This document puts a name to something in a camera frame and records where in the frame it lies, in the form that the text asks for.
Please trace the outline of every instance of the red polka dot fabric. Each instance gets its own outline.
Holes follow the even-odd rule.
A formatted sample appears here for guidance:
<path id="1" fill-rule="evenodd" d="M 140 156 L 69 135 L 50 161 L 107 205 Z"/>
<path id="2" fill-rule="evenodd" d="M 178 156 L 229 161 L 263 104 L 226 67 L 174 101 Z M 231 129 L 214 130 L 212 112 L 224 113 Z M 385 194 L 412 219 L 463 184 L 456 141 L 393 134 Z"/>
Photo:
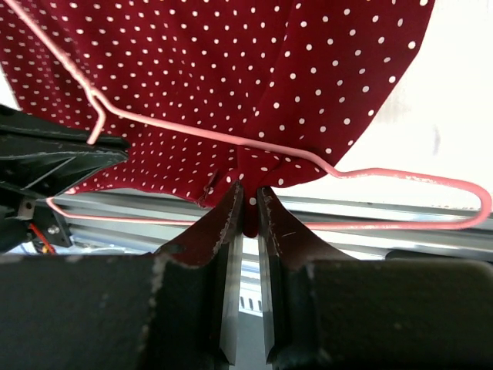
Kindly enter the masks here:
<path id="1" fill-rule="evenodd" d="M 19 3 L 119 108 L 309 150 L 332 165 L 411 64 L 433 7 L 425 0 Z M 96 112 L 80 86 L 3 2 L 0 39 L 2 68 L 25 112 L 93 128 Z M 132 144 L 130 159 L 78 192 L 131 187 L 214 206 L 240 180 L 248 235 L 256 233 L 259 187 L 324 175 L 306 160 L 111 114 L 104 131 Z"/>

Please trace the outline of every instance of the pink wire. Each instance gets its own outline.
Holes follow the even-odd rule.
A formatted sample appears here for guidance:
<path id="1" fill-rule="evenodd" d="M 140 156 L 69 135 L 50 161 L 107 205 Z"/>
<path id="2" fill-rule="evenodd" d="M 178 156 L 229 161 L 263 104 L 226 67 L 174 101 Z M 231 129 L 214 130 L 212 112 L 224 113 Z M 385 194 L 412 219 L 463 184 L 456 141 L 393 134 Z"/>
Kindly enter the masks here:
<path id="1" fill-rule="evenodd" d="M 309 160 L 316 164 L 328 174 L 338 179 L 353 179 L 356 177 L 370 177 L 370 176 L 383 176 L 383 177 L 397 177 L 402 180 L 411 180 L 425 183 L 432 183 L 436 185 L 443 185 L 446 187 L 453 187 L 473 193 L 481 201 L 481 209 L 473 216 L 466 220 L 460 221 L 446 221 L 446 222 L 378 222 L 378 223 L 307 223 L 306 225 L 315 230 L 347 230 L 347 229 L 400 229 L 400 230 L 415 230 L 415 229 L 461 229 L 466 227 L 472 227 L 486 220 L 491 211 L 491 195 L 489 192 L 476 185 L 462 180 L 453 180 L 447 177 L 437 177 L 432 175 L 424 175 L 421 173 L 412 173 L 398 170 L 388 170 L 384 168 L 369 168 L 365 170 L 355 170 L 349 172 L 340 172 L 333 168 L 329 163 L 324 161 L 316 154 L 295 148 L 289 148 L 287 146 L 281 146 L 272 143 L 265 143 L 262 141 L 247 139 L 240 136 L 228 135 L 226 133 L 215 133 L 207 129 L 199 129 L 191 126 L 184 126 L 178 123 L 172 123 L 169 121 L 154 119 L 150 117 L 141 116 L 139 114 L 131 113 L 123 109 L 117 108 L 106 98 L 106 96 L 94 87 L 90 80 L 88 80 L 82 72 L 77 68 L 75 63 L 63 52 L 42 30 L 39 28 L 28 16 L 28 14 L 22 9 L 15 0 L 5 0 L 5 2 L 14 10 L 19 18 L 39 37 L 39 39 L 46 45 L 46 47 L 53 53 L 53 55 L 64 65 L 65 69 L 72 75 L 72 77 L 81 85 L 84 89 L 88 101 L 94 106 L 98 113 L 98 119 L 94 129 L 92 130 L 87 143 L 92 145 L 96 142 L 99 134 L 102 132 L 106 120 L 106 113 L 99 103 L 101 103 L 111 113 L 121 116 L 127 119 L 131 119 L 136 122 L 144 123 L 150 126 L 159 127 L 166 130 L 172 130 L 179 133 L 186 133 L 189 135 L 205 137 L 212 140 L 217 140 L 223 143 L 229 143 L 237 146 L 248 146 L 261 150 L 268 150 L 270 152 L 280 153 L 287 156 L 294 156 Z M 179 221 L 179 220 L 160 220 L 160 219 L 141 219 L 141 218 L 120 218 L 120 217 L 104 217 L 104 216 L 88 216 L 81 214 L 71 214 L 65 212 L 58 207 L 52 198 L 46 200 L 48 205 L 61 215 L 69 218 L 82 219 L 82 220 L 105 220 L 105 221 L 119 221 L 133 224 L 165 224 L 165 225 L 182 225 L 187 226 L 192 224 L 192 221 Z"/>

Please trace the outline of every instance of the white surface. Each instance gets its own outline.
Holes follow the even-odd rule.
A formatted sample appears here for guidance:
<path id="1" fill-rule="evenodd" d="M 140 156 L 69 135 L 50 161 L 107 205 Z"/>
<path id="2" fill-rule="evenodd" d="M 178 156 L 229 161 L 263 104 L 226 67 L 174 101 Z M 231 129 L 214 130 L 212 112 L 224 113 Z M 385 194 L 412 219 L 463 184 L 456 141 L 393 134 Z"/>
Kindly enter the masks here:
<path id="1" fill-rule="evenodd" d="M 437 0 L 418 57 L 337 168 L 431 173 L 476 182 L 492 193 L 492 90 L 493 0 Z M 0 102 L 16 106 L 3 78 Z M 391 204 L 478 206 L 474 196 L 458 190 L 393 179 L 325 177 L 277 192 Z"/>

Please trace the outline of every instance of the wire hanger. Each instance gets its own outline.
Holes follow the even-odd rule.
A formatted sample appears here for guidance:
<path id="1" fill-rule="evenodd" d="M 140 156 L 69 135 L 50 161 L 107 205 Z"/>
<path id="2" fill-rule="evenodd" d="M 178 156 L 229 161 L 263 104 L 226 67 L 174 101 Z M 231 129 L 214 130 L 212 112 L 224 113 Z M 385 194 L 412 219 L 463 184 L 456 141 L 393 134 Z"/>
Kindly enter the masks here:
<path id="1" fill-rule="evenodd" d="M 347 230 L 347 229 L 399 229 L 399 230 L 416 230 L 416 229 L 428 229 L 428 230 L 440 230 L 440 229 L 462 229 L 466 227 L 473 227 L 484 220 L 486 220 L 491 211 L 491 195 L 489 192 L 476 185 L 462 180 L 449 179 L 447 177 L 438 177 L 432 175 L 425 175 L 422 173 L 412 173 L 399 170 L 389 170 L 384 168 L 368 168 L 364 170 L 354 170 L 348 172 L 341 172 L 336 170 L 333 166 L 323 160 L 316 154 L 307 150 L 300 150 L 295 148 L 289 148 L 287 146 L 281 146 L 272 143 L 265 143 L 263 141 L 247 139 L 244 137 L 229 135 L 226 133 L 215 133 L 207 129 L 199 129 L 196 127 L 185 126 L 178 123 L 172 123 L 162 119 L 154 119 L 139 114 L 131 113 L 120 109 L 108 100 L 108 98 L 96 87 L 92 82 L 87 79 L 82 71 L 78 69 L 75 63 L 62 51 L 48 36 L 41 30 L 41 28 L 35 24 L 35 22 L 29 17 L 27 12 L 17 3 L 16 0 L 5 0 L 5 2 L 12 8 L 12 10 L 18 15 L 18 17 L 38 36 L 38 38 L 45 44 L 45 46 L 53 53 L 53 55 L 61 62 L 65 69 L 72 75 L 80 86 L 84 89 L 87 100 L 91 103 L 93 108 L 98 113 L 98 119 L 96 124 L 87 140 L 87 143 L 92 145 L 98 139 L 99 134 L 102 132 L 106 121 L 106 112 L 102 108 L 104 106 L 111 113 L 121 116 L 123 118 L 130 119 L 139 123 L 144 123 L 150 126 L 159 127 L 166 130 L 172 130 L 179 133 L 186 133 L 189 135 L 204 137 L 220 141 L 223 143 L 229 143 L 236 146 L 245 146 L 250 148 L 256 148 L 261 150 L 268 150 L 273 153 L 284 154 L 288 156 L 294 156 L 309 160 L 323 169 L 327 174 L 336 177 L 338 179 L 354 179 L 357 177 L 394 177 L 402 180 L 410 180 L 424 183 L 432 183 L 435 185 L 443 185 L 446 187 L 453 187 L 460 190 L 468 191 L 476 195 L 481 201 L 481 209 L 473 216 L 466 220 L 460 221 L 440 221 L 440 222 L 355 222 L 355 223 L 306 223 L 306 225 L 314 230 Z M 46 203 L 56 212 L 60 213 L 64 217 L 75 218 L 81 220 L 104 220 L 104 221 L 118 221 L 133 224 L 161 224 L 161 225 L 180 225 L 187 226 L 193 224 L 193 221 L 181 221 L 181 220 L 162 220 L 152 218 L 120 218 L 120 217 L 105 217 L 105 216 L 89 216 L 83 214 L 71 214 L 62 210 L 57 206 L 53 198 L 48 198 Z"/>

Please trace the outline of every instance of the clothes hanger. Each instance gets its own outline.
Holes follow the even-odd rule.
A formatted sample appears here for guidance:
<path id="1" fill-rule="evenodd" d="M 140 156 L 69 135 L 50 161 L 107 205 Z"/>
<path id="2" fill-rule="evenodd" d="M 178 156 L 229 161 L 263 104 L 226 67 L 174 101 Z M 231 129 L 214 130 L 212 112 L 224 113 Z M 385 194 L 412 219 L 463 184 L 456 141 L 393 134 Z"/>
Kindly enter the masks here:
<path id="1" fill-rule="evenodd" d="M 220 141 L 223 143 L 229 143 L 236 146 L 245 146 L 250 148 L 256 148 L 261 150 L 267 150 L 270 152 L 280 153 L 288 156 L 298 157 L 319 166 L 327 174 L 336 177 L 338 179 L 353 179 L 357 177 L 394 177 L 402 180 L 410 180 L 424 183 L 432 183 L 435 185 L 443 185 L 446 187 L 453 187 L 460 190 L 468 191 L 476 195 L 481 201 L 481 209 L 473 216 L 466 220 L 460 221 L 440 221 L 440 222 L 356 222 L 356 223 L 306 223 L 306 225 L 314 230 L 356 230 L 356 229 L 398 229 L 398 230 L 416 230 L 416 229 L 428 229 L 428 230 L 442 230 L 442 229 L 462 229 L 466 227 L 473 227 L 484 220 L 486 220 L 491 212 L 491 195 L 489 192 L 476 185 L 463 180 L 454 180 L 447 177 L 437 177 L 432 175 L 424 175 L 422 173 L 412 173 L 400 170 L 389 170 L 384 168 L 369 168 L 364 170 L 354 170 L 348 172 L 341 172 L 336 170 L 333 166 L 323 160 L 316 154 L 307 150 L 300 150 L 295 148 L 289 148 L 287 146 L 281 146 L 272 143 L 265 143 L 262 141 L 247 139 L 244 137 L 229 135 L 226 133 L 215 133 L 207 129 L 199 129 L 191 126 L 184 126 L 178 123 L 172 123 L 169 121 L 154 119 L 139 114 L 131 113 L 120 109 L 108 100 L 108 98 L 96 87 L 94 87 L 89 79 L 87 79 L 82 72 L 78 69 L 75 63 L 63 52 L 48 36 L 36 25 L 29 17 L 28 13 L 16 2 L 16 0 L 5 0 L 7 5 L 17 14 L 17 16 L 38 36 L 38 38 L 45 44 L 45 46 L 53 53 L 53 55 L 61 62 L 65 69 L 72 75 L 72 77 L 83 88 L 87 100 L 91 103 L 93 108 L 98 113 L 98 119 L 96 124 L 87 140 L 87 143 L 92 145 L 96 142 L 99 134 L 102 132 L 106 121 L 106 112 L 103 109 L 105 107 L 109 112 L 127 118 L 132 121 L 147 124 L 150 126 L 159 127 L 166 130 L 172 130 L 179 133 L 186 133 L 189 135 L 205 137 L 208 139 Z M 188 226 L 193 224 L 193 221 L 181 221 L 181 220 L 162 220 L 152 218 L 121 218 L 121 217 L 104 217 L 104 216 L 89 216 L 83 214 L 72 214 L 62 210 L 57 206 L 53 198 L 48 198 L 46 203 L 56 212 L 60 213 L 64 217 L 82 219 L 82 220 L 104 220 L 104 221 L 118 221 L 133 224 L 161 224 L 161 225 L 179 225 Z"/>

